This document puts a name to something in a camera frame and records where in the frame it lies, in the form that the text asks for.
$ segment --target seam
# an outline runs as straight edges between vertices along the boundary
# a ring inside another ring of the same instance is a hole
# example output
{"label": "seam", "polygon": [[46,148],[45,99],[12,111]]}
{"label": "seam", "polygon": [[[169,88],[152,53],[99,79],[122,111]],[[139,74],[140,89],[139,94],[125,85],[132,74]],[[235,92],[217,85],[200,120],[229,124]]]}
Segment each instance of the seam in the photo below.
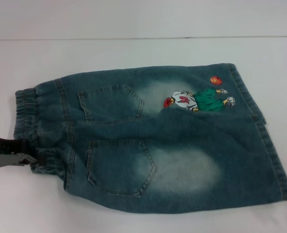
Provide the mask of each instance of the seam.
{"label": "seam", "polygon": [[227,66],[227,68],[228,68],[229,71],[230,71],[230,75],[231,75],[231,77],[232,77],[232,79],[233,79],[233,81],[234,81],[235,86],[236,86],[237,89],[239,90],[240,95],[241,95],[242,98],[244,99],[245,103],[247,104],[247,106],[248,106],[248,108],[250,109],[250,111],[252,112],[252,114],[256,115],[256,114],[254,113],[254,111],[253,111],[253,108],[250,106],[249,102],[246,100],[245,96],[242,94],[241,88],[237,85],[236,79],[234,78],[234,75],[233,75],[233,72],[232,72],[232,69],[228,66],[228,64],[226,64],[226,66]]}
{"label": "seam", "polygon": [[57,84],[59,96],[61,98],[62,112],[63,112],[64,118],[66,121],[70,121],[66,97],[65,97],[65,92],[64,92],[64,89],[62,87],[62,83],[61,83],[60,79],[56,79],[56,84]]}
{"label": "seam", "polygon": [[66,96],[65,96],[65,92],[64,92],[64,88],[62,86],[61,80],[56,79],[55,83],[57,86],[59,97],[61,99],[62,112],[63,112],[64,118],[65,118],[65,121],[67,122],[67,140],[71,145],[71,151],[70,151],[70,155],[69,155],[68,172],[66,175],[67,182],[66,182],[65,189],[67,190],[69,187],[70,178],[71,178],[72,173],[73,173],[74,160],[75,160],[75,152],[74,152],[74,148],[73,148],[73,144],[74,144],[74,142],[73,142],[73,140],[74,140],[73,139],[74,138],[73,137],[73,122],[70,121]]}
{"label": "seam", "polygon": [[88,152],[87,152],[87,170],[89,171],[89,174],[92,170],[92,161],[91,161],[91,158],[92,158],[92,154],[93,154],[93,151],[92,151],[92,147],[91,147],[91,143],[89,142],[88,143]]}
{"label": "seam", "polygon": [[281,163],[276,162],[275,160],[273,160],[273,157],[275,157],[278,160],[279,160],[279,158],[278,158],[278,155],[277,155],[277,153],[275,151],[270,151],[269,150],[269,148],[272,149],[272,150],[275,150],[275,148],[274,148],[274,145],[272,144],[271,139],[269,139],[269,142],[272,145],[268,145],[268,142],[266,142],[266,140],[264,138],[264,137],[269,137],[268,133],[265,132],[266,131],[265,126],[261,125],[264,122],[262,121],[261,117],[258,114],[256,114],[253,111],[253,108],[250,106],[250,104],[251,105],[255,105],[255,103],[249,103],[249,101],[246,100],[246,98],[245,98],[245,96],[244,96],[244,94],[242,92],[242,89],[241,89],[243,87],[243,84],[237,85],[237,83],[236,83],[237,80],[236,80],[236,78],[234,78],[235,75],[233,75],[233,73],[232,73],[233,72],[232,68],[228,66],[228,69],[230,71],[230,74],[231,74],[231,77],[232,77],[232,79],[234,81],[235,86],[237,87],[240,95],[242,96],[242,98],[244,99],[245,103],[247,104],[247,106],[249,107],[250,111],[253,114],[252,119],[253,119],[253,121],[255,123],[255,126],[256,126],[257,131],[258,131],[258,133],[260,135],[260,138],[261,138],[261,140],[262,140],[262,142],[263,142],[263,144],[265,146],[265,150],[266,150],[266,152],[268,154],[268,157],[270,158],[270,161],[271,161],[271,164],[272,164],[272,167],[273,167],[273,170],[274,170],[277,182],[279,184],[282,200],[287,200],[287,198],[286,198],[286,193],[287,193],[286,187],[283,185],[284,184],[283,180],[287,180],[287,178],[286,178],[286,175],[285,175],[284,171],[283,171],[282,174],[277,171],[277,170],[280,170],[280,169],[282,170],[283,168],[282,168]]}
{"label": "seam", "polygon": [[157,166],[156,166],[156,164],[154,163],[153,159],[151,158],[150,152],[149,152],[147,146],[145,145],[144,140],[141,140],[141,146],[142,146],[142,148],[143,148],[143,150],[144,150],[144,152],[145,152],[145,154],[146,154],[146,156],[147,156],[149,162],[151,163],[152,168],[151,168],[151,171],[150,171],[149,175],[147,176],[146,180],[145,180],[144,183],[141,185],[141,188],[140,188],[140,189],[142,189],[142,191],[139,189],[139,191],[140,191],[140,197],[141,197],[142,194],[147,190],[149,184],[150,184],[151,181],[152,181],[152,178],[154,177],[154,175],[156,174],[156,171],[157,171]]}
{"label": "seam", "polygon": [[85,121],[85,120],[78,120],[76,121],[77,123],[86,123],[86,124],[103,124],[103,125],[110,125],[110,124],[116,124],[116,123],[122,123],[122,122],[137,122],[137,121],[142,121],[141,118],[127,118],[127,119],[121,119],[121,120],[116,120],[116,121]]}
{"label": "seam", "polygon": [[135,115],[136,116],[135,118],[141,117],[142,108],[143,108],[143,100],[132,90],[132,88],[129,85],[125,83],[124,86],[126,87],[128,92],[131,93],[139,101],[139,105],[137,107],[137,113]]}

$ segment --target back pocket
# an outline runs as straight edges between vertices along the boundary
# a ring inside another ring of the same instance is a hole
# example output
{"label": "back pocket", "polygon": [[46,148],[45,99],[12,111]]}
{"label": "back pocket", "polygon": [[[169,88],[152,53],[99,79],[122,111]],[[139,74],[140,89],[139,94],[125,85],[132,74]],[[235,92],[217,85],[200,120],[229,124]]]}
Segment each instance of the back pocket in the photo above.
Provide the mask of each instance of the back pocket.
{"label": "back pocket", "polygon": [[140,197],[157,168],[142,140],[116,140],[90,142],[87,169],[88,181],[101,191]]}
{"label": "back pocket", "polygon": [[104,86],[78,93],[86,121],[139,118],[143,101],[127,84]]}

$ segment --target elastic waistband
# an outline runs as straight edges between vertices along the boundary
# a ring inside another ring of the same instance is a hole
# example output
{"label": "elastic waistband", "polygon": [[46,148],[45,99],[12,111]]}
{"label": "elastic waistband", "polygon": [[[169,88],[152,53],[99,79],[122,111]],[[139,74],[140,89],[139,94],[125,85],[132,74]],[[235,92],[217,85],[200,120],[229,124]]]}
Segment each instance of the elastic waistband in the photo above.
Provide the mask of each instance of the elastic waistband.
{"label": "elastic waistband", "polygon": [[28,139],[32,147],[38,146],[35,132],[36,101],[35,89],[30,88],[16,92],[17,116],[14,139]]}
{"label": "elastic waistband", "polygon": [[36,133],[36,93],[34,88],[16,92],[17,116],[14,139],[27,139],[45,164],[30,164],[33,173],[58,175],[62,180],[65,169],[56,148],[40,148]]}

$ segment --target white tabletop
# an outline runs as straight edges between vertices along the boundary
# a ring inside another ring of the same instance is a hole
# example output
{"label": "white tabletop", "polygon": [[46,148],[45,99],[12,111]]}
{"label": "white tabletop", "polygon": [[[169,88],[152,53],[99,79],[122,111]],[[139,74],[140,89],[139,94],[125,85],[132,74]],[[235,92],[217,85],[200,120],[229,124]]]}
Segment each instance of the white tabletop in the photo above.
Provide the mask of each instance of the white tabletop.
{"label": "white tabletop", "polygon": [[[0,137],[13,138],[15,91],[68,74],[234,63],[287,173],[287,0],[0,0]],[[104,38],[107,40],[77,40]],[[287,201],[180,215],[110,210],[28,166],[0,168],[0,233],[287,233]]]}
{"label": "white tabletop", "polygon": [[0,39],[287,35],[287,0],[0,0]]}
{"label": "white tabletop", "polygon": [[[115,68],[236,64],[267,119],[287,173],[287,38],[0,42],[0,137],[12,138],[16,90]],[[181,215],[114,211],[64,192],[54,176],[0,168],[4,232],[287,233],[287,202]]]}

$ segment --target orange basketball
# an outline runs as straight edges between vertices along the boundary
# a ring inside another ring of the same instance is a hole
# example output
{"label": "orange basketball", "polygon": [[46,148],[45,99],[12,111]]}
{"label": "orange basketball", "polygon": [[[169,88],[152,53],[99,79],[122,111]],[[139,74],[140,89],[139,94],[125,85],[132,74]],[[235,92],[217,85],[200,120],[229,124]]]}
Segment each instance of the orange basketball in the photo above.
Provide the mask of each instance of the orange basketball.
{"label": "orange basketball", "polygon": [[210,78],[210,82],[215,85],[220,85],[222,83],[222,79],[219,78],[218,76],[213,76]]}

